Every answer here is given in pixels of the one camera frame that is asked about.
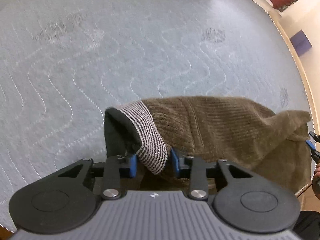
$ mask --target black circular pad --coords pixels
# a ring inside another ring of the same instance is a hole
[[[278,205],[278,200],[270,193],[263,191],[250,191],[241,196],[241,204],[255,212],[268,212]]]
[[[234,179],[212,206],[226,223],[250,233],[292,229],[300,214],[294,194],[263,178]]]
[[[16,226],[39,234],[56,234],[78,227],[95,208],[94,194],[65,177],[30,184],[17,191],[9,203]]]

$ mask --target gray ribbed plate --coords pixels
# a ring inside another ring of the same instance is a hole
[[[11,240],[298,240],[290,231],[249,235],[224,225],[206,202],[186,198],[181,191],[128,191],[126,197],[105,201],[86,224],[57,235],[19,230]]]

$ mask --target purple box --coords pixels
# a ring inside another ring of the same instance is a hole
[[[290,41],[299,57],[312,48],[310,41],[302,30],[292,36]]]

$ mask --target person's hand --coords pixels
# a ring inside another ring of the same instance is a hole
[[[312,179],[312,189],[318,199],[320,199],[320,188],[317,185],[319,178],[320,178],[320,163],[316,165],[315,173]]]

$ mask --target small logo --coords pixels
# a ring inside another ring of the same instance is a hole
[[[150,197],[152,197],[152,198],[156,198],[156,197],[159,197],[160,195],[158,194],[158,193],[153,193],[153,194],[151,194],[151,195],[149,195]]]

